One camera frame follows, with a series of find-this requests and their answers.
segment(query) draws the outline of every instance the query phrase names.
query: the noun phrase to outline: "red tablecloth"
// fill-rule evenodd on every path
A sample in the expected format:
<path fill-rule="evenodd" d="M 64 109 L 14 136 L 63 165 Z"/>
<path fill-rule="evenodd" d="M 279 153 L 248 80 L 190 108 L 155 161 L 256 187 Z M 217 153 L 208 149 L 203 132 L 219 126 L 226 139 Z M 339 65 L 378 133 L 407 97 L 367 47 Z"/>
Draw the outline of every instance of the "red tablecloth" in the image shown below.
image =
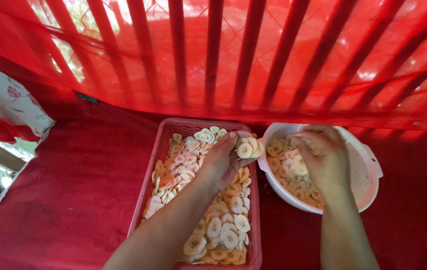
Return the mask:
<path fill-rule="evenodd" d="M 0 203 L 0 269 L 102 267 L 126 237 L 164 118 L 92 104 L 60 120 Z M 427 140 L 371 131 L 359 138 L 384 172 L 361 214 L 372 248 L 383 269 L 427 269 Z M 258 180 L 263 268 L 319 268 L 321 216 L 282 201 L 259 169 Z"/>

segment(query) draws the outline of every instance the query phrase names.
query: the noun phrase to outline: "hand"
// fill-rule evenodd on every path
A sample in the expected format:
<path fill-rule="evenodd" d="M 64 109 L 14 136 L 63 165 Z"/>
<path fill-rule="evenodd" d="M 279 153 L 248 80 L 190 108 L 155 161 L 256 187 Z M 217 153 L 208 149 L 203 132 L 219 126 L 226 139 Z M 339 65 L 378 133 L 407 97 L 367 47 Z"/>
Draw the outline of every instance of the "hand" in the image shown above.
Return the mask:
<path fill-rule="evenodd" d="M 342 196 L 353 196 L 347 150 L 338 131 L 325 124 L 312 124 L 305 130 L 295 133 L 292 141 L 326 204 Z"/>
<path fill-rule="evenodd" d="M 198 172 L 207 179 L 215 181 L 218 192 L 228 187 L 238 169 L 256 160 L 255 158 L 238 159 L 237 153 L 233 151 L 237 139 L 236 132 L 225 134 L 210 149 Z"/>

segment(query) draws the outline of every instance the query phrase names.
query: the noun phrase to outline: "stack of banana slices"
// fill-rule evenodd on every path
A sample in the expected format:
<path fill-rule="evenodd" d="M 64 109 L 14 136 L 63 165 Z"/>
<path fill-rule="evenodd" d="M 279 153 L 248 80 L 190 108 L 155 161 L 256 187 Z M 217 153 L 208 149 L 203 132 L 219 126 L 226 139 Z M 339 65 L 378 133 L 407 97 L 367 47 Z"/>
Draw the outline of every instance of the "stack of banana slices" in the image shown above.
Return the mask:
<path fill-rule="evenodd" d="M 237 134 L 236 152 L 241 159 L 255 159 L 263 155 L 265 149 L 262 142 L 253 138 L 252 134 L 246 131 L 237 131 Z"/>
<path fill-rule="evenodd" d="M 272 139 L 267 146 L 267 162 L 277 181 L 304 203 L 323 209 L 325 202 L 310 180 L 308 169 L 299 150 L 291 143 L 291 135 Z"/>
<path fill-rule="evenodd" d="M 225 134 L 225 129 L 212 126 L 185 139 L 180 134 L 172 135 L 165 162 L 158 160 L 152 173 L 155 187 L 144 209 L 144 220 L 170 202 L 193 180 L 205 155 Z M 185 243 L 180 261 L 191 264 L 245 264 L 249 243 L 247 232 L 250 231 L 248 186 L 251 183 L 249 169 L 240 168 L 229 187 L 217 194 Z"/>
<path fill-rule="evenodd" d="M 250 188 L 247 167 L 220 192 L 184 245 L 180 261 L 191 264 L 245 264 L 250 242 Z"/>

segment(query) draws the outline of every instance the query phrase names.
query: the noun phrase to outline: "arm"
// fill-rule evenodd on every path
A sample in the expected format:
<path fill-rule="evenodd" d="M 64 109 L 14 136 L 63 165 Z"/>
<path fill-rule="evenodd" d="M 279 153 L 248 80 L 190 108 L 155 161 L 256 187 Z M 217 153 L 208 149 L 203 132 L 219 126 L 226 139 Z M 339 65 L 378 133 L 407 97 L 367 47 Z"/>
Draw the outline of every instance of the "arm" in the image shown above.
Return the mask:
<path fill-rule="evenodd" d="M 208 152 L 195 179 L 168 204 L 144 221 L 113 253 L 104 269 L 171 269 L 194 228 L 240 167 L 232 152 L 236 133 L 224 135 Z"/>
<path fill-rule="evenodd" d="M 322 269 L 379 269 L 350 190 L 348 156 L 340 134 L 329 125 L 310 125 L 293 140 L 325 209 L 322 217 Z"/>

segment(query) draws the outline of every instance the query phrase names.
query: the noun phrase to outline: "floral fabric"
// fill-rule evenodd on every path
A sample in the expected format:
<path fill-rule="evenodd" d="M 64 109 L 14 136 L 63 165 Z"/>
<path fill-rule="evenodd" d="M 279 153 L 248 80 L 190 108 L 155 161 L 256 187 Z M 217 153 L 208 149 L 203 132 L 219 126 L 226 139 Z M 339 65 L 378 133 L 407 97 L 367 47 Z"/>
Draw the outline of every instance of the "floral fabric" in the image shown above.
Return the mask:
<path fill-rule="evenodd" d="M 12 126 L 28 126 L 37 137 L 55 121 L 23 85 L 0 72 L 0 122 Z"/>

